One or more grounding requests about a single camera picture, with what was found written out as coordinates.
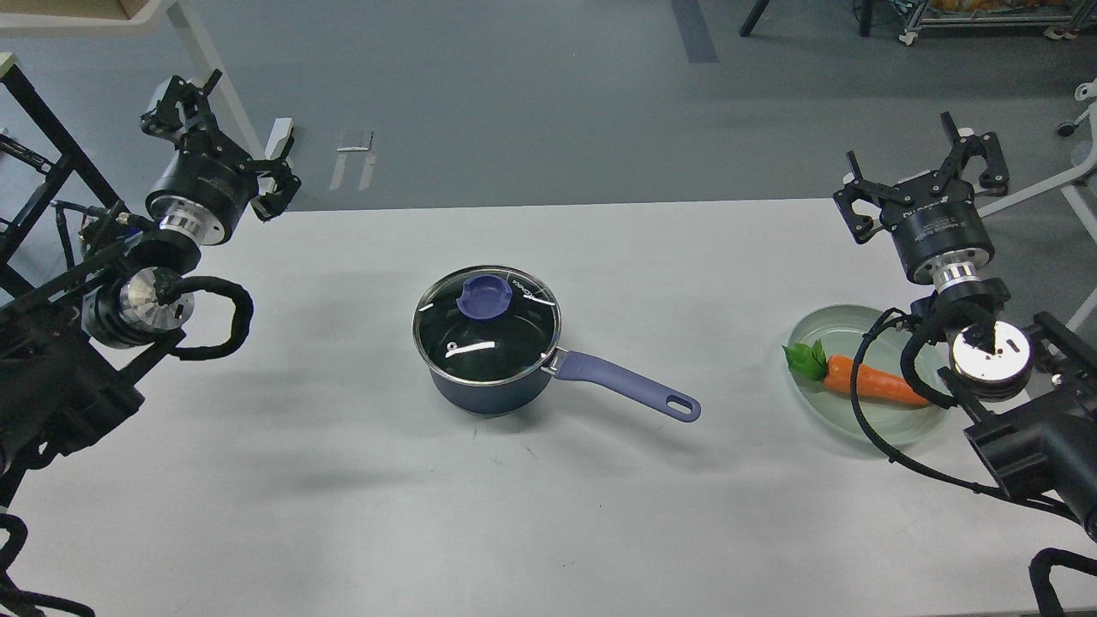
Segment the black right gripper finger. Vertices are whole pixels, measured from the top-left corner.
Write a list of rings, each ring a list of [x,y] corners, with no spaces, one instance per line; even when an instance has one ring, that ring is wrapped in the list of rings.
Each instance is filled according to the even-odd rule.
[[[880,231],[893,233],[902,216],[915,206],[915,199],[900,186],[886,186],[867,180],[853,152],[847,152],[846,158],[850,178],[833,194],[833,200],[839,214],[842,215],[842,222],[853,236],[853,242],[863,245]],[[855,210],[857,202],[877,207],[875,214]]]
[[[1010,191],[1010,171],[998,139],[998,134],[986,132],[964,135],[955,125],[955,120],[948,111],[940,114],[945,136],[951,147],[943,162],[930,173],[930,202],[974,202],[977,198],[1002,198]],[[980,158],[984,170],[975,180],[976,184],[965,179],[968,162]]]

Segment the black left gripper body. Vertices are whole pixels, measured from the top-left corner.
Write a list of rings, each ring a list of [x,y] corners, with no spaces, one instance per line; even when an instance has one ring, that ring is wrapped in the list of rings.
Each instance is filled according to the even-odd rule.
[[[258,180],[250,173],[205,153],[176,152],[148,193],[146,210],[159,221],[179,210],[192,214],[202,225],[195,242],[216,246],[230,242],[244,207],[258,192]]]

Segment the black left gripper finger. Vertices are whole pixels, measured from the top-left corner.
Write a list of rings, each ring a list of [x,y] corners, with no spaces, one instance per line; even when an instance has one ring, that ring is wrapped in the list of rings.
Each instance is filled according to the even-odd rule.
[[[220,130],[210,105],[222,75],[215,69],[202,85],[185,81],[180,75],[167,79],[142,113],[142,133],[169,141],[178,152],[244,159],[242,146]]]
[[[251,173],[255,178],[271,181],[269,189],[260,191],[251,200],[252,211],[259,221],[265,223],[285,214],[291,200],[297,195],[302,187],[299,177],[291,170],[289,161],[294,144],[294,141],[287,141],[278,157],[251,161]]]

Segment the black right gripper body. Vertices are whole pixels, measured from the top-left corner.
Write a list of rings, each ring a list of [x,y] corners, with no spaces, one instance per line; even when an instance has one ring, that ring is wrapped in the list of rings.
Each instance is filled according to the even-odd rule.
[[[957,256],[983,268],[994,257],[989,234],[968,201],[936,201],[924,206],[887,206],[881,224],[890,233],[902,270],[916,285],[931,285],[935,261]]]

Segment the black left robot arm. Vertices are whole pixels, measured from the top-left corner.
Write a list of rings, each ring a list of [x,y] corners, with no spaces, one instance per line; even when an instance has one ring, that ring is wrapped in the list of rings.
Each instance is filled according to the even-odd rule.
[[[3,221],[1,316],[4,616],[91,616],[75,601],[16,586],[10,566],[27,541],[10,511],[25,474],[98,444],[145,399],[138,382],[160,361],[212,361],[244,347],[255,302],[244,287],[195,269],[207,246],[231,240],[252,207],[278,218],[297,195],[287,135],[256,158],[231,141],[211,106],[218,69],[204,83],[173,75],[142,113],[142,133],[176,152],[146,200],[129,210],[16,65],[3,86],[57,152],[52,160],[10,136],[3,153],[39,186]]]

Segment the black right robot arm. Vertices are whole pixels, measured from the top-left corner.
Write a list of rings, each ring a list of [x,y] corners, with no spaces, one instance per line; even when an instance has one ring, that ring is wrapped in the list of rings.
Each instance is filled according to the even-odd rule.
[[[867,329],[846,379],[853,418],[892,464],[1049,512],[1094,536],[1094,348],[1047,312],[1024,327],[1002,319],[1010,293],[1003,280],[980,274],[994,247],[975,202],[1006,195],[1010,172],[996,134],[965,135],[948,112],[940,120],[950,150],[934,171],[877,183],[848,153],[853,176],[833,197],[853,242],[887,233],[906,279],[932,287],[908,312],[886,308]],[[900,355],[902,382],[938,410],[963,410],[970,418],[966,441],[992,476],[989,487],[913,460],[866,419],[861,366],[889,326],[911,335]]]

